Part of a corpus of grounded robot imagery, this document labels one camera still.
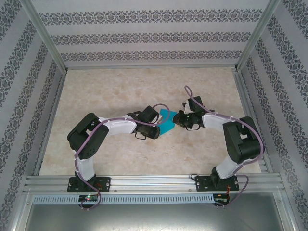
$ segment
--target beige floor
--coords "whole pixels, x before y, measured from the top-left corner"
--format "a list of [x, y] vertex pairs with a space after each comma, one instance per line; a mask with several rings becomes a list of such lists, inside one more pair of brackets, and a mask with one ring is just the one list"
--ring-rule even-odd
[[[66, 137], [87, 113], [117, 117], [156, 103], [178, 111], [188, 99], [184, 85], [208, 108], [244, 116], [230, 68], [68, 71], [40, 175], [74, 174], [74, 153]], [[107, 137], [102, 145], [94, 158], [98, 175], [208, 174], [227, 155], [223, 133], [210, 128], [186, 131], [176, 126], [145, 141], [121, 134]], [[253, 163], [242, 172], [261, 171]]]

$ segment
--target patterned wallpaper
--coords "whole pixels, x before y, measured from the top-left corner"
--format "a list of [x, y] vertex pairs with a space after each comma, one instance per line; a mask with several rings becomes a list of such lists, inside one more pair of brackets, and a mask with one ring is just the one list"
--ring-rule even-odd
[[17, 0], [0, 2], [0, 231], [32, 175], [62, 75]]
[[282, 0], [242, 70], [274, 171], [308, 230], [308, 1]]
[[236, 64], [269, 0], [32, 1], [68, 67]]

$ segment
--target wire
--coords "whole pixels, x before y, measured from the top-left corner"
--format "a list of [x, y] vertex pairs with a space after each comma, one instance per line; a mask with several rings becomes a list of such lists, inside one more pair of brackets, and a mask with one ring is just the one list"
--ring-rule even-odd
[[199, 175], [198, 175], [198, 174], [195, 174], [195, 173], [191, 174], [191, 179], [192, 179], [193, 181], [196, 181], [196, 177], [195, 177], [195, 178], [193, 178], [193, 176], [199, 177]]
[[227, 198], [228, 200], [230, 199], [230, 186], [229, 185], [227, 185], [227, 195], [228, 195], [228, 198]]
[[102, 185], [99, 183], [96, 183], [95, 185], [99, 186], [100, 188], [102, 188]]
[[243, 163], [242, 165], [238, 166], [238, 167], [232, 172], [232, 174], [234, 174], [234, 175], [236, 175], [236, 176], [246, 177], [246, 178], [247, 178], [247, 181], [246, 181], [244, 187], [242, 188], [242, 190], [237, 194], [237, 196], [236, 196], [230, 203], [227, 204], [227, 205], [230, 205], [230, 204], [232, 204], [234, 201], [236, 201], [236, 200], [239, 198], [239, 196], [241, 196], [241, 194], [242, 194], [243, 191], [246, 189], [246, 187], [247, 187], [247, 185], [248, 185], [248, 182], [249, 182], [249, 177], [248, 177], [247, 175], [244, 175], [244, 174], [236, 174], [236, 173], [237, 173], [242, 167], [244, 167], [245, 165], [248, 165], [248, 164], [251, 164], [251, 163], [253, 163], [253, 162], [256, 162], [256, 161], [258, 161], [258, 160], [262, 157], [262, 155], [263, 155], [263, 153], [264, 153], [264, 145], [263, 145], [262, 139], [261, 139], [260, 135], [259, 135], [250, 125], [248, 125], [247, 123], [245, 123], [245, 122], [243, 122], [243, 121], [241, 121], [241, 120], [239, 120], [239, 119], [237, 119], [237, 118], [234, 118], [234, 117], [232, 117], [232, 116], [227, 116], [227, 115], [219, 114], [219, 113], [217, 113], [217, 112], [212, 112], [212, 111], [210, 111], [209, 109], [207, 109], [206, 107], [204, 107], [202, 104], [200, 104], [196, 99], [193, 98], [193, 96], [192, 96], [192, 95], [193, 95], [193, 92], [192, 92], [192, 89], [191, 89], [189, 86], [185, 85], [185, 86], [184, 86], [184, 89], [185, 89], [186, 93], [188, 94], [188, 96], [189, 96], [197, 105], [199, 105], [201, 108], [203, 108], [206, 112], [211, 113], [211, 114], [213, 114], [213, 115], [215, 115], [215, 116], [219, 116], [219, 117], [224, 118], [224, 119], [231, 119], [231, 120], [234, 120], [234, 121], [236, 121], [236, 122], [239, 122], [240, 124], [242, 124], [242, 125], [244, 125], [245, 127], [247, 127], [249, 130], [251, 130], [252, 133], [256, 136], [257, 140], [259, 141], [259, 144], [260, 144], [260, 153], [259, 153], [259, 155], [258, 155], [255, 159], [253, 159], [253, 160], [251, 160], [251, 161], [248, 161], [248, 162], [246, 162], [246, 163]]
[[110, 121], [115, 121], [115, 120], [127, 120], [127, 121], [131, 121], [131, 122], [135, 122], [135, 123], [139, 123], [139, 124], [143, 124], [143, 125], [148, 125], [148, 126], [157, 126], [157, 125], [161, 125], [161, 124], [164, 124], [168, 121], [169, 117], [170, 117], [170, 109], [167, 105], [163, 104], [163, 103], [158, 103], [156, 105], [154, 105], [152, 108], [155, 108], [157, 106], [164, 106], [167, 110], [168, 110], [168, 115], [166, 117], [165, 120], [163, 120], [162, 122], [160, 123], [156, 123], [156, 124], [150, 124], [150, 123], [144, 123], [144, 122], [141, 122], [141, 121], [138, 121], [138, 120], [135, 120], [135, 119], [129, 119], [129, 118], [125, 118], [125, 117], [119, 117], [119, 118], [110, 118], [110, 119], [107, 119], [107, 120], [104, 120], [102, 121], [101, 123], [99, 123], [94, 129], [93, 131], [90, 133], [90, 135], [86, 138], [86, 140], [83, 142], [83, 144], [81, 145], [81, 147], [78, 149], [78, 151], [75, 153], [74, 157], [75, 157], [75, 168], [76, 168], [76, 173], [78, 175], [78, 177], [86, 184], [88, 185], [90, 188], [92, 188], [95, 192], [97, 192], [98, 194], [98, 197], [99, 197], [99, 200], [98, 202], [93, 205], [91, 208], [84, 208], [82, 205], [85, 201], [82, 201], [81, 204], [80, 204], [80, 207], [81, 209], [86, 209], [87, 211], [91, 210], [91, 209], [94, 209], [95, 207], [97, 207], [101, 201], [102, 201], [102, 194], [101, 192], [93, 187], [92, 185], [90, 185], [83, 177], [82, 175], [80, 174], [79, 172], [79, 168], [78, 168], [78, 164], [77, 164], [77, 159], [78, 159], [78, 155], [79, 153], [82, 151], [82, 149], [84, 149], [84, 147], [86, 146], [86, 144], [88, 143], [88, 141], [91, 139], [91, 137], [93, 136], [93, 134], [95, 133], [95, 131], [103, 124], [107, 123], [107, 122], [110, 122]]

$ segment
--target blue block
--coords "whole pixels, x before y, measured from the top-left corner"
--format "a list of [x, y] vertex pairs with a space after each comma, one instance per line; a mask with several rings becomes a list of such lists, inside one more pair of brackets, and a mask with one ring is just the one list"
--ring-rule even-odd
[[[159, 114], [161, 114], [163, 116], [162, 121], [168, 116], [168, 110], [166, 109], [161, 109]], [[168, 119], [168, 121], [164, 124], [158, 125], [160, 127], [160, 136], [168, 131], [170, 131], [171, 129], [173, 129], [175, 127], [175, 123], [172, 122], [173, 117], [177, 114], [177, 112], [172, 112], [170, 111], [170, 117]]]

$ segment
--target robotic arm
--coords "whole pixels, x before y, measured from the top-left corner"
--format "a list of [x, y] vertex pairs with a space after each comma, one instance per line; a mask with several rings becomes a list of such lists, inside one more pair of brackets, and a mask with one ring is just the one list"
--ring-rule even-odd
[[[202, 104], [200, 96], [196, 96], [194, 99]], [[212, 169], [210, 177], [215, 188], [225, 184], [238, 167], [252, 161], [259, 155], [261, 148], [259, 141], [247, 127], [231, 118], [226, 119], [215, 115], [215, 113], [207, 113], [192, 99], [188, 99], [186, 103], [183, 103], [183, 106], [185, 110], [180, 110], [173, 117], [175, 124], [187, 130], [192, 130], [193, 126], [197, 125], [198, 129], [213, 128], [224, 132], [228, 156]], [[252, 118], [246, 116], [240, 120], [250, 125], [255, 131], [257, 130]]]
[[[148, 106], [143, 112], [128, 113], [123, 116], [124, 120], [111, 120], [101, 125], [89, 139], [86, 146], [82, 149], [77, 157], [77, 166], [79, 174], [85, 181], [93, 181], [95, 178], [95, 172], [93, 168], [93, 156], [98, 151], [103, 140], [112, 135], [121, 133], [140, 133], [150, 139], [157, 139], [160, 134], [160, 128], [156, 126], [149, 126], [139, 124], [126, 119], [141, 121], [144, 123], [151, 123], [154, 120], [159, 120], [159, 113], [154, 110], [151, 106]], [[68, 134], [67, 140], [69, 141], [70, 147], [76, 152], [81, 145], [85, 142], [89, 136], [87, 130], [93, 131], [93, 129], [102, 121], [109, 120], [108, 118], [97, 117], [94, 113], [87, 114], [77, 126]]]

